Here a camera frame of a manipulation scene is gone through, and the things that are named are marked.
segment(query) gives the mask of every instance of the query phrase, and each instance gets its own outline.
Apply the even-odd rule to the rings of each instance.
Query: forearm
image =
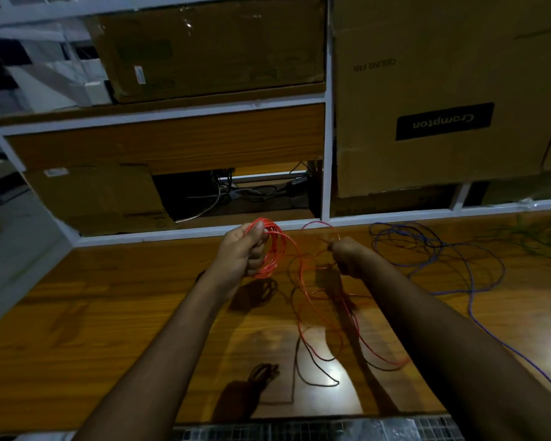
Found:
[[[364,248],[361,276],[469,439],[549,439],[551,394],[470,320]]]
[[[204,275],[137,362],[96,407],[75,441],[168,438],[222,304],[218,296],[220,286]]]

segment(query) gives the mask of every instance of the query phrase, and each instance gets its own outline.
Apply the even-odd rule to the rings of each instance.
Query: black label with crompton text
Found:
[[[396,123],[396,140],[487,128],[493,112],[494,103],[490,102],[401,116]]]

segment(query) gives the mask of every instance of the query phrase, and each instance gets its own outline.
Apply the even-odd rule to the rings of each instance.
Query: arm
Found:
[[[263,263],[263,224],[227,233],[211,266],[74,441],[166,440],[221,306]]]
[[[551,394],[499,342],[351,238],[330,250],[341,273],[363,280],[466,439],[551,440]]]

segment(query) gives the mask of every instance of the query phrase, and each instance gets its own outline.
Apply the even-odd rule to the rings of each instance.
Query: person's right arm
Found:
[[[551,393],[500,345],[351,238],[329,247],[361,279],[468,440],[551,440]]]

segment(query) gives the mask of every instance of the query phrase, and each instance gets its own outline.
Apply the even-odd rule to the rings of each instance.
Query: white metal frame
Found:
[[[0,0],[0,26],[14,25],[27,21],[45,21],[86,14],[114,12],[119,10],[142,9],[144,7],[175,5],[207,0],[72,0],[69,2],[54,2],[43,5],[10,6],[7,0]],[[335,227],[352,226],[355,224],[371,224],[374,222],[397,222],[411,220],[427,220],[460,216],[477,216],[497,213],[525,212],[529,210],[551,210],[551,200],[532,201],[525,200],[518,203],[502,204],[495,206],[464,207],[463,203],[470,190],[470,183],[462,183],[458,186],[451,206],[448,209],[416,210],[412,212],[378,213],[358,216],[330,217],[331,203],[331,176],[332,176],[332,152],[334,134],[334,102],[332,90],[332,32],[328,29],[327,35],[327,89],[325,93],[315,95],[281,97],[276,99],[258,100],[255,102],[224,103],[211,106],[198,106],[190,108],[176,108],[161,111],[148,111],[131,115],[103,116],[97,118],[72,119],[55,122],[33,123],[25,125],[13,125],[0,127],[0,147],[14,166],[24,176],[24,164],[16,156],[5,136],[16,134],[28,134],[49,132],[56,130],[72,130],[86,127],[99,127],[107,125],[155,121],[162,119],[188,118],[193,116],[215,115],[231,113],[235,111],[251,111],[257,109],[278,108],[287,106],[306,105],[313,103],[325,103],[325,133],[324,133],[324,158],[323,158],[323,191],[321,220]],[[245,180],[263,180],[273,178],[278,174],[263,174],[244,177]],[[220,236],[236,226],[216,226],[211,228],[166,230],[157,232],[133,233],[125,235],[107,235],[99,237],[81,237],[77,231],[70,228],[64,222],[53,218],[62,232],[76,247],[101,246],[118,243],[138,243],[145,241],[172,240],[185,238],[198,238]],[[300,229],[310,220],[291,220],[278,222],[283,230]],[[314,224],[314,227],[322,227],[324,224]]]

